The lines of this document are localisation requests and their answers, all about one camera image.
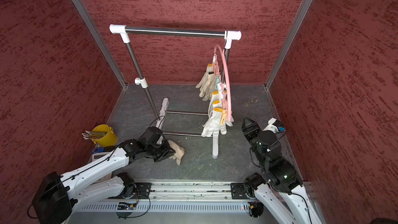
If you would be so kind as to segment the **yellow clothespin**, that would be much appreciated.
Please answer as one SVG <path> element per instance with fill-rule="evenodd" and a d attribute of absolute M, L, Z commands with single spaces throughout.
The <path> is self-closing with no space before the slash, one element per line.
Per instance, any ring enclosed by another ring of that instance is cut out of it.
<path fill-rule="evenodd" d="M 220 125 L 226 124 L 227 119 L 228 119 L 228 111 L 223 110 L 221 114 Z"/>

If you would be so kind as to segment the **pink clip hanger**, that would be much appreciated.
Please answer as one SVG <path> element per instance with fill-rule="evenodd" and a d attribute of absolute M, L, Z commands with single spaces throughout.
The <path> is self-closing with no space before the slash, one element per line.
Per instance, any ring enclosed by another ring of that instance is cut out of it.
<path fill-rule="evenodd" d="M 218 56 L 217 52 L 221 55 L 222 68 L 224 72 L 224 79 L 222 79 L 222 74 L 220 72 L 220 65 L 218 64 Z M 232 97 L 231 97 L 231 89 L 230 89 L 230 79 L 229 79 L 229 71 L 227 66 L 227 59 L 224 54 L 224 51 L 221 50 L 219 45 L 214 47 L 214 56 L 212 59 L 212 68 L 213 72 L 216 75 L 216 89 L 223 93 L 223 99 L 228 100 L 230 114 L 232 115 Z"/>

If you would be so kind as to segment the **black cuff white glove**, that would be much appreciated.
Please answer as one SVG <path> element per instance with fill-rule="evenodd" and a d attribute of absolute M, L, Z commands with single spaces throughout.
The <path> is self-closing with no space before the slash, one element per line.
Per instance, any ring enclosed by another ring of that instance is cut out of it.
<path fill-rule="evenodd" d="M 199 97 L 202 98 L 203 101 L 209 100 L 212 93 L 215 91 L 216 86 L 216 75 L 214 72 L 209 73 L 208 81 L 203 87 L 202 91 L 200 91 Z"/>

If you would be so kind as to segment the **yellow cuff white glove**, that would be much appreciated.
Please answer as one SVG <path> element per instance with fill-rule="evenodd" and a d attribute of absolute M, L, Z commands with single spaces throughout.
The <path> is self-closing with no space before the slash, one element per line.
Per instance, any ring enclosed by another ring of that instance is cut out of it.
<path fill-rule="evenodd" d="M 208 81 L 208 76 L 209 73 L 213 72 L 213 68 L 212 68 L 212 64 L 208 64 L 206 67 L 206 72 L 203 75 L 201 81 L 196 85 L 197 89 L 200 89 L 200 91 L 202 91 L 203 87 L 205 86 L 206 82 Z"/>

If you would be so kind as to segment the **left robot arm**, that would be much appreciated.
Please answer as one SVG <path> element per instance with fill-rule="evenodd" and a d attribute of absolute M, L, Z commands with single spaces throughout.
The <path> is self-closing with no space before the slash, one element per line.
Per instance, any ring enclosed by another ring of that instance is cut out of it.
<path fill-rule="evenodd" d="M 139 139 L 126 140 L 107 155 L 59 175 L 47 174 L 33 200 L 32 208 L 41 224 L 62 224 L 78 209 L 97 201 L 134 193 L 134 179 L 121 173 L 105 182 L 98 180 L 140 158 L 160 162 L 178 153 L 161 129 L 148 127 Z"/>

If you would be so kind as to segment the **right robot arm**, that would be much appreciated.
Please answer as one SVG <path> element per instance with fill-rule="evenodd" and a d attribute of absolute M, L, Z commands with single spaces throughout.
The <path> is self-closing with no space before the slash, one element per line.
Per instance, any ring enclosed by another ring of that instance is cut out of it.
<path fill-rule="evenodd" d="M 241 130 L 261 170 L 244 180 L 247 197 L 265 207 L 280 224 L 320 224 L 302 178 L 282 155 L 280 140 L 287 133 L 283 123 L 271 118 L 262 129 L 246 117 Z"/>

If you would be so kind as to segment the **yellow cup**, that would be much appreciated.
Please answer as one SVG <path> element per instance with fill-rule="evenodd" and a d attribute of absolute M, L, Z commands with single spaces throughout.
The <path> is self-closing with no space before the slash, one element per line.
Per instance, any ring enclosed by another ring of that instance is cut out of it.
<path fill-rule="evenodd" d="M 101 124 L 95 127 L 91 132 L 103 133 L 103 136 L 97 139 L 92 139 L 93 143 L 102 147 L 114 146 L 117 143 L 118 137 L 112 127 Z"/>

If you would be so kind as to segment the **blue object behind calculator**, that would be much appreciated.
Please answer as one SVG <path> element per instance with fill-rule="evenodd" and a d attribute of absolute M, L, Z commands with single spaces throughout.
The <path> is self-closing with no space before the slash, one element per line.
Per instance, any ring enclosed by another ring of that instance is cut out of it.
<path fill-rule="evenodd" d="M 91 150 L 91 154 L 103 152 L 104 148 L 94 148 Z"/>

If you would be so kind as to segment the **white calculator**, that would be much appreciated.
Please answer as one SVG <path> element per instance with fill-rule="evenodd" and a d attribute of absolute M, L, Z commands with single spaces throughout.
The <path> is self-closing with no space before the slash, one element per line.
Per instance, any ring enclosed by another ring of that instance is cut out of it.
<path fill-rule="evenodd" d="M 94 161 L 96 161 L 96 160 L 98 160 L 98 159 L 100 159 L 100 158 L 102 158 L 102 157 L 104 157 L 104 156 L 107 156 L 108 154 L 109 154 L 109 152 L 98 152 L 98 153 L 94 153 L 94 154 L 91 155 L 91 158 L 90 158 L 89 162 L 90 162 L 90 163 L 91 163 L 91 162 L 94 162 Z"/>

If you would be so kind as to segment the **pencils in cup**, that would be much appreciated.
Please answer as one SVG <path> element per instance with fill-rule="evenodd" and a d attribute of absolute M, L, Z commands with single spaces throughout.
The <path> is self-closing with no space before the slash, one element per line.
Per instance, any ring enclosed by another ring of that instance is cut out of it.
<path fill-rule="evenodd" d="M 85 140 L 98 140 L 103 138 L 106 135 L 106 132 L 94 132 L 94 131 L 85 131 L 82 133 L 82 136 Z"/>

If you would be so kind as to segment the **clothes rack with steel bars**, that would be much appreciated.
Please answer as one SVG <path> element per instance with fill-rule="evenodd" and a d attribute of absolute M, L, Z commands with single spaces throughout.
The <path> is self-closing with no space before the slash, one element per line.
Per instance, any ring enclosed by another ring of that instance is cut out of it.
<path fill-rule="evenodd" d="M 148 83 L 142 73 L 136 55 L 132 49 L 131 41 L 129 38 L 129 34 L 143 34 L 143 35 L 167 35 L 167 36 L 184 36 L 184 37 L 202 37 L 202 38 L 222 38 L 225 40 L 224 48 L 221 49 L 224 51 L 224 54 L 227 59 L 230 54 L 230 49 L 232 46 L 232 41 L 240 40 L 241 39 L 241 32 L 240 31 L 203 31 L 203 30 L 181 30 L 181 29 L 162 29 L 162 28 L 138 28 L 138 27 L 128 27 L 124 25 L 116 25 L 111 24 L 109 26 L 109 30 L 113 34 L 118 34 L 121 36 L 123 43 L 125 43 L 131 60 L 134 63 L 136 71 L 138 73 L 138 77 L 135 79 L 134 83 L 138 86 L 141 86 L 144 89 L 145 95 L 148 99 L 148 102 L 152 108 L 153 113 L 155 114 L 157 127 L 162 128 L 163 123 L 160 120 L 160 115 L 164 115 L 166 113 L 172 114 L 185 114 L 185 115 L 206 115 L 206 113 L 194 113 L 194 112 L 173 112 L 168 111 L 169 100 L 168 98 L 163 99 L 162 108 L 160 111 L 157 110 L 153 98 L 150 94 Z M 222 61 L 221 55 L 217 52 L 218 56 L 218 64 L 220 65 L 220 72 L 222 74 L 222 79 L 224 79 L 224 72 L 222 71 Z"/>

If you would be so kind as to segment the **aluminium front rail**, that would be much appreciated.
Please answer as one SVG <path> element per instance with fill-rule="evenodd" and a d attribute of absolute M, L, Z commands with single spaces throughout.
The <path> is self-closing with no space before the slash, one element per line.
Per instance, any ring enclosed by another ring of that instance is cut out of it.
<path fill-rule="evenodd" d="M 233 200 L 231 196 L 231 183 L 229 181 L 173 181 L 154 180 L 142 181 L 152 183 L 151 192 L 147 199 L 131 198 L 124 199 L 120 195 L 125 188 L 121 179 L 110 179 L 108 181 L 93 184 L 86 189 L 76 191 L 70 199 L 83 200 L 85 205 L 99 201 L 179 201 L 179 202 L 222 202 L 222 201 L 247 201 L 254 202 L 255 199 Z"/>

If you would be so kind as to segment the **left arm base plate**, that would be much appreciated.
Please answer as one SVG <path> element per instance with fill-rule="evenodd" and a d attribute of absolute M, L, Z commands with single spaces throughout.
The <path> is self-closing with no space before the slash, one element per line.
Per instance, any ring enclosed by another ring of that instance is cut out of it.
<path fill-rule="evenodd" d="M 121 193 L 124 199 L 147 199 L 151 192 L 152 183 L 135 183 L 125 186 Z"/>

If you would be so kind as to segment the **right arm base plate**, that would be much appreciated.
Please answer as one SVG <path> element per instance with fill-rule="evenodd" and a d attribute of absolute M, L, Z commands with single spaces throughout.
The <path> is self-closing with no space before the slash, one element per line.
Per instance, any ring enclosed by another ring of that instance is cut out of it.
<path fill-rule="evenodd" d="M 231 196 L 233 200 L 255 199 L 257 187 L 252 187 L 248 183 L 231 183 Z"/>

